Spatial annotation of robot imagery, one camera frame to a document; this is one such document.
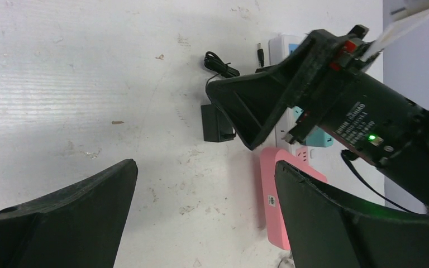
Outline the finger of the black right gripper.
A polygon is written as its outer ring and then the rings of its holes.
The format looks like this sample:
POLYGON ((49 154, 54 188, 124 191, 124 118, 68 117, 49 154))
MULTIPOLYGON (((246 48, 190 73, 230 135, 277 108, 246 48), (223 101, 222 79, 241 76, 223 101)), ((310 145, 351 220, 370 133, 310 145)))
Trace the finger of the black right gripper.
POLYGON ((242 75, 255 79, 261 84, 263 96, 261 107, 266 114, 265 123, 254 146, 246 146, 249 150, 256 149, 266 140, 285 112, 288 83, 291 83, 297 74, 304 74, 315 56, 329 56, 332 51, 333 35, 324 29, 313 30, 281 63, 257 71, 255 74, 242 75))

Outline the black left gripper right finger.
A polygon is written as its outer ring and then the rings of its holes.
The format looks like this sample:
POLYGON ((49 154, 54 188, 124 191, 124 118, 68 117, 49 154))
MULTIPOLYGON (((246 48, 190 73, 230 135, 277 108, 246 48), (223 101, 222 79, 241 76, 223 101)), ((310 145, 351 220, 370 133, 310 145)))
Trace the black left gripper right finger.
POLYGON ((275 183, 296 267, 429 267, 429 216, 369 202, 286 161, 275 183))

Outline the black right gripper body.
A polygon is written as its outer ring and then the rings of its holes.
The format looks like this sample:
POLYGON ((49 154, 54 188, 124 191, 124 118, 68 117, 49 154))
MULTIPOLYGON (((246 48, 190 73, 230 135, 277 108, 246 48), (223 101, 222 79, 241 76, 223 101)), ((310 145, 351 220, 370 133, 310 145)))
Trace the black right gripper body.
POLYGON ((304 142, 318 127, 421 201, 429 213, 429 110, 365 71, 367 28, 333 35, 329 56, 315 56, 291 82, 292 105, 303 109, 284 139, 304 142))

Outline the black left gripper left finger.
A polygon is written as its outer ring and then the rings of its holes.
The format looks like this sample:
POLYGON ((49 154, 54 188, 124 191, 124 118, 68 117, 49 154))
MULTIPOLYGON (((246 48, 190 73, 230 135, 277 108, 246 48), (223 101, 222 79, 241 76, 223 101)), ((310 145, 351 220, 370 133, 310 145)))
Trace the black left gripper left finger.
POLYGON ((138 168, 98 174, 0 211, 0 267, 113 267, 138 168))

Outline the pink triangular plug adapter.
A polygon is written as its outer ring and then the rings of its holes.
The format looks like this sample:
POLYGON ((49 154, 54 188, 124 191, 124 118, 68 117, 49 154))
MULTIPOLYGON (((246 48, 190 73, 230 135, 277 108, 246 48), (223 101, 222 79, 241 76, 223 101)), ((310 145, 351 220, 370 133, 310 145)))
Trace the pink triangular plug adapter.
POLYGON ((275 167, 277 162, 282 160, 299 167, 301 171, 313 176, 319 181, 326 183, 327 178, 309 165, 309 151, 307 146, 296 149, 294 153, 276 147, 267 147, 261 151, 261 186, 268 240, 272 245, 282 250, 290 250, 287 230, 275 183, 275 167))

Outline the black power adapter with cord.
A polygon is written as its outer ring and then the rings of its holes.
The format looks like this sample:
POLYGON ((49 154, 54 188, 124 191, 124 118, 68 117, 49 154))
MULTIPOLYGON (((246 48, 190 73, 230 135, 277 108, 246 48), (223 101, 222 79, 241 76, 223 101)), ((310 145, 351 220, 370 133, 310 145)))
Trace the black power adapter with cord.
POLYGON ((210 103, 201 105, 203 139, 220 143, 239 137, 253 147, 266 120, 261 84, 213 51, 205 53, 203 66, 214 73, 205 87, 210 103))

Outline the white power strip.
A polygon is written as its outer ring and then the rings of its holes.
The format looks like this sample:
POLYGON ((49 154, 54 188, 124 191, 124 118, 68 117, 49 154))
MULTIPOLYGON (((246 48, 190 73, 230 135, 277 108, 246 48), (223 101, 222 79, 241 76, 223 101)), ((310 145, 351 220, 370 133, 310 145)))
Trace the white power strip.
MULTIPOLYGON (((271 40, 269 40, 269 63, 271 65, 276 65, 284 61, 294 50, 299 46, 303 39, 299 36, 294 35, 285 35, 281 34, 271 40)), ((276 124, 275 132, 275 145, 277 148, 285 149, 291 154, 298 156, 300 153, 297 150, 306 150, 311 152, 314 148, 321 147, 310 147, 303 146, 301 142, 296 142, 294 144, 289 144, 284 140, 284 136, 296 126, 296 121, 299 119, 303 113, 303 109, 298 106, 292 106, 292 97, 293 97, 293 88, 291 83, 288 83, 288 106, 279 122, 276 124)))

